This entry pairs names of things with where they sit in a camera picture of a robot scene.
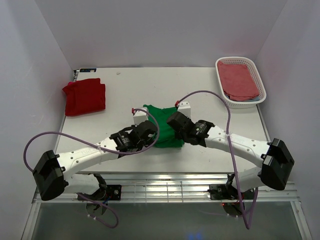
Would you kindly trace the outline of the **green t shirt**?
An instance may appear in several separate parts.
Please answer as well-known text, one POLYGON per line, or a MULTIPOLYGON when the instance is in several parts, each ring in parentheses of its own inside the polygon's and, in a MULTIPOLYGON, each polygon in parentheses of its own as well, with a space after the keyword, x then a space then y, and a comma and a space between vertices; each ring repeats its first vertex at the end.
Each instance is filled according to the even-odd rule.
POLYGON ((144 104, 148 112, 155 118, 159 125, 159 138, 154 144, 155 148, 181 148, 184 141, 175 137, 175 131, 167 124, 167 119, 177 112, 175 107, 157 108, 153 105, 144 104))

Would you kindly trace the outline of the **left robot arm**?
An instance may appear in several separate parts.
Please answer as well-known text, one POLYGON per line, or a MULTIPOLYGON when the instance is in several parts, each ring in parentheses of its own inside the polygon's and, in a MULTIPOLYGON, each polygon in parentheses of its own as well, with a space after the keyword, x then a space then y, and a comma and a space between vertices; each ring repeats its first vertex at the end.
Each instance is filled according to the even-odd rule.
POLYGON ((80 193, 90 200, 102 200, 108 189, 103 177, 98 173, 82 174, 81 171, 137 154, 153 143, 157 131, 157 126, 146 120, 78 150, 64 153, 46 151, 32 171, 41 199, 50 201, 63 193, 80 193))

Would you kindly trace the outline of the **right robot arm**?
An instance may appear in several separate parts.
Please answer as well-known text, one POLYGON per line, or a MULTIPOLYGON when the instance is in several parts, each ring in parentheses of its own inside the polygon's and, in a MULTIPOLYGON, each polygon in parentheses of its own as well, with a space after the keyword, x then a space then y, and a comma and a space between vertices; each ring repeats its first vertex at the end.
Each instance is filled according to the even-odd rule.
POLYGON ((267 142, 227 134, 212 122, 192 122, 179 111, 173 113, 166 123, 185 143, 218 149, 255 165, 243 172, 232 173, 224 186, 217 186, 213 192, 220 198, 237 199, 243 193, 262 186, 277 191, 286 188, 295 161, 282 140, 275 138, 267 142))

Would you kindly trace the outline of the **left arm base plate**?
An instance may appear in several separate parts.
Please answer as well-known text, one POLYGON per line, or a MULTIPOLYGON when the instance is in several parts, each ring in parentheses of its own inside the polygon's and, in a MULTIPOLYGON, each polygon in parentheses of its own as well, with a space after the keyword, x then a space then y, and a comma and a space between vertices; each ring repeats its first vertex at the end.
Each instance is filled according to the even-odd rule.
POLYGON ((80 193, 82 196, 94 201, 119 201, 122 194, 122 185, 102 185, 92 194, 80 193))

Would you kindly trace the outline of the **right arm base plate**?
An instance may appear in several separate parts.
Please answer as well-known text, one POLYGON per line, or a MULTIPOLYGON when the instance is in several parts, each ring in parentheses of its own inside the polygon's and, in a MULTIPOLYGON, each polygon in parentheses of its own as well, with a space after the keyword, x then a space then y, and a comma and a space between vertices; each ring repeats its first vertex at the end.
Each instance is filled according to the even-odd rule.
MULTIPOLYGON (((253 200, 256 190, 256 188, 250 188, 249 190, 241 191, 241 199, 253 200)), ((207 192, 209 193, 211 200, 240 200, 237 189, 232 185, 210 184, 207 192)))

